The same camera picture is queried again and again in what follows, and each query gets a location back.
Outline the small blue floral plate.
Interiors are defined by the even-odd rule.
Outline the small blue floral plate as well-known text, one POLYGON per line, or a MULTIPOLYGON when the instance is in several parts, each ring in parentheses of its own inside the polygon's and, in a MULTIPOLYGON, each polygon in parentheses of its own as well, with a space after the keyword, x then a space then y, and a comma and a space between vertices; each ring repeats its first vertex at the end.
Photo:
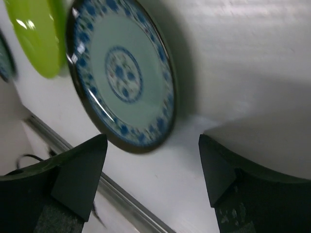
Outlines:
POLYGON ((74 0, 66 56, 89 118, 116 147, 143 154, 170 135, 177 113, 172 60, 136 0, 74 0))

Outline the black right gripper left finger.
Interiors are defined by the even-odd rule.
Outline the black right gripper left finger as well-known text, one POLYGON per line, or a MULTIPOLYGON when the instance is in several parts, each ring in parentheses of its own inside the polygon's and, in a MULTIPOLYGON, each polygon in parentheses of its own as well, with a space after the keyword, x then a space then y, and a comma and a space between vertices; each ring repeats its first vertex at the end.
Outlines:
POLYGON ((80 233, 89 220, 107 151, 104 134, 0 178, 3 233, 80 233))

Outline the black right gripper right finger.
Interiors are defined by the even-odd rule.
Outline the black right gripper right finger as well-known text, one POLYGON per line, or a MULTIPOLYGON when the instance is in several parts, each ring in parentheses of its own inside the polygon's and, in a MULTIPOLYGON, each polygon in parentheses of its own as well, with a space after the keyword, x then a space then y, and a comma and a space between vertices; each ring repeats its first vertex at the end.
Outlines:
POLYGON ((310 180, 245 159, 205 134, 199 152, 220 232, 310 232, 310 180))

